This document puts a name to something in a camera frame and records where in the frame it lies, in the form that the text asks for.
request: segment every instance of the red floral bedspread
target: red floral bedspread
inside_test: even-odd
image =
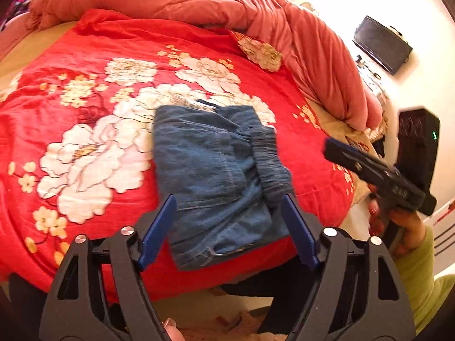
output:
[[[326,134],[273,47],[224,29],[90,10],[1,99],[0,261],[48,290],[77,234],[109,236],[155,209],[154,110],[196,99],[253,106],[276,129],[302,208],[326,225],[342,222],[350,174],[324,159]],[[287,238],[180,272],[165,244],[143,279],[156,300],[274,267],[295,253]]]

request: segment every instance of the yellow flower pattern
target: yellow flower pattern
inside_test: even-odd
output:
[[[57,266],[60,266],[60,264],[63,261],[64,257],[65,256],[60,251],[54,252],[54,261],[57,264]]]
[[[117,103],[119,101],[129,99],[130,95],[134,92],[134,89],[131,87],[128,88],[121,88],[115,93],[115,96],[112,96],[109,99],[110,103]]]
[[[220,64],[223,64],[228,69],[231,69],[231,70],[234,69],[234,66],[231,64],[231,61],[229,59],[226,59],[226,60],[219,59],[218,62]]]
[[[181,61],[179,59],[169,60],[169,65],[174,68],[180,68],[182,66]]]
[[[16,163],[12,161],[12,162],[10,162],[10,164],[8,164],[8,175],[13,175],[15,170],[16,170]]]
[[[351,172],[347,170],[345,167],[342,167],[338,164],[332,163],[332,168],[334,171],[341,171],[344,174],[344,179],[346,180],[346,184],[348,185],[346,188],[346,194],[349,196],[350,194],[354,193],[354,181],[351,176]]]
[[[313,127],[317,128],[318,130],[321,129],[321,127],[318,125],[318,123],[316,121],[315,115],[313,114],[313,112],[311,111],[311,109],[308,106],[306,106],[306,105],[302,105],[302,106],[296,105],[296,106],[297,106],[297,109],[300,110],[299,116],[301,116],[306,123],[311,123],[313,125]]]
[[[63,106],[71,105],[74,108],[80,108],[87,103],[86,97],[92,95],[92,88],[96,83],[92,79],[87,79],[84,75],[78,75],[67,85],[65,85],[60,95],[60,104]]]
[[[24,240],[27,249],[32,253],[35,254],[38,251],[38,248],[36,247],[35,241],[31,237],[26,237]]]
[[[57,87],[58,87],[58,86],[57,86],[56,84],[51,84],[51,85],[49,86],[48,92],[49,92],[49,93],[54,93],[54,92],[56,92]]]
[[[60,250],[62,251],[63,254],[66,254],[68,252],[69,248],[70,248],[69,243],[67,243],[67,242],[60,243]]]
[[[281,68],[283,56],[272,45],[259,42],[238,32],[233,32],[233,34],[248,60],[269,72],[277,72]]]
[[[33,219],[36,221],[35,228],[43,233],[48,233],[49,228],[52,227],[54,221],[57,220],[57,216],[58,213],[55,210],[40,206],[38,210],[33,212]]]
[[[36,164],[33,161],[29,161],[28,163],[24,164],[24,170],[27,173],[33,173],[36,169]]]
[[[26,193],[31,193],[33,191],[33,187],[35,186],[36,183],[36,178],[34,175],[29,175],[29,174],[24,174],[23,177],[20,177],[17,180],[22,187],[22,191]]]
[[[67,219],[64,217],[57,218],[52,221],[48,221],[47,224],[49,225],[49,232],[51,236],[58,236],[61,239],[65,239],[68,237],[65,228],[67,227]]]
[[[101,83],[100,85],[98,85],[98,87],[95,87],[95,90],[103,92],[106,91],[108,88],[109,86],[106,86],[104,83]]]

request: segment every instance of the green sleeve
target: green sleeve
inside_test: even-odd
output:
[[[455,275],[434,280],[434,245],[433,230],[427,227],[424,242],[395,261],[411,303],[417,333],[435,316],[455,284]]]

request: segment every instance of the denim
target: denim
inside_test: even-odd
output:
[[[170,234],[180,270],[197,270],[287,236],[279,204],[292,193],[275,132],[251,106],[215,112],[167,105],[156,110],[154,161],[160,197],[173,194]]]

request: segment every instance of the white flower pattern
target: white flower pattern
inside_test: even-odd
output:
[[[152,61],[125,58],[113,58],[104,70],[107,74],[105,81],[127,87],[137,82],[153,82],[158,73],[156,64]]]
[[[36,190],[43,199],[57,196],[58,211],[70,222],[82,224],[94,215],[104,214],[112,201],[113,189],[124,193],[142,186],[143,172],[151,166],[153,123],[160,106],[175,104],[213,111],[211,106],[198,102],[201,99],[219,106],[249,105],[264,125],[276,122],[274,113],[259,97],[241,92],[240,79],[223,63],[194,59],[186,53],[178,59],[189,69],[176,71],[176,76],[199,84],[208,93],[183,83],[160,84],[140,88],[137,96],[131,97],[133,89],[125,88],[111,98],[118,102],[113,115],[103,116],[93,126],[76,124],[63,133],[60,142],[47,146],[40,159],[40,167],[47,175]],[[113,58],[105,68],[105,81],[125,87],[153,82],[158,72],[155,68],[153,62]],[[74,107],[84,105],[92,90],[107,89],[95,79],[76,77],[65,86],[61,100]],[[64,229],[63,223],[59,221],[55,230]]]
[[[240,93],[240,79],[223,64],[209,58],[180,58],[180,61],[189,68],[175,72],[180,79],[197,83],[210,93]]]
[[[43,199],[58,195],[60,213],[69,221],[84,223],[104,214],[112,201],[112,190],[124,193],[137,189],[143,171],[152,159],[152,128],[155,109],[172,103],[174,96],[188,100],[205,93],[186,84],[145,87],[135,98],[120,101],[114,115],[100,118],[95,127],[76,124],[59,143],[47,146],[40,167],[48,175],[38,183]]]
[[[19,84],[20,77],[22,72],[17,73],[14,78],[11,80],[10,85],[3,91],[0,91],[0,103],[5,101],[10,94],[17,90],[17,85]]]

